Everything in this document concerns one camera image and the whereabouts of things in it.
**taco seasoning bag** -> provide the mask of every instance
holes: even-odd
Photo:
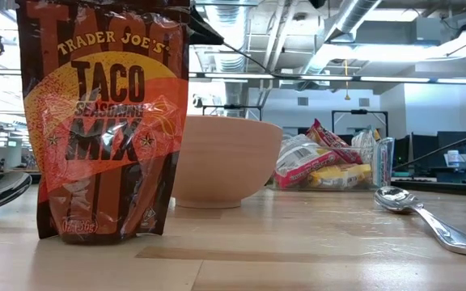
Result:
[[[40,238],[162,234],[188,102],[189,0],[17,3]]]

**wooden tabletop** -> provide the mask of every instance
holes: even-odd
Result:
[[[83,247],[39,241],[36,191],[0,208],[0,290],[466,291],[466,256],[369,192],[264,190],[227,210],[172,203],[162,237]],[[418,196],[466,231],[466,196]]]

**spoon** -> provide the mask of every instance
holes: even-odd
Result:
[[[394,213],[420,214],[434,232],[436,240],[449,251],[466,255],[466,233],[449,226],[424,209],[424,204],[404,189],[384,186],[374,194],[375,202]]]

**spoon handle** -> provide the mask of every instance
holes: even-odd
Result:
[[[436,239],[443,247],[449,251],[466,255],[466,233],[449,226],[421,206],[414,206],[412,209],[427,222],[433,230]]]

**desk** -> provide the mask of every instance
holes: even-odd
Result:
[[[38,240],[36,191],[0,208],[0,290],[466,290],[466,256],[369,192],[264,190],[227,210],[172,203],[162,237],[82,247]],[[466,230],[466,196],[418,196]]]

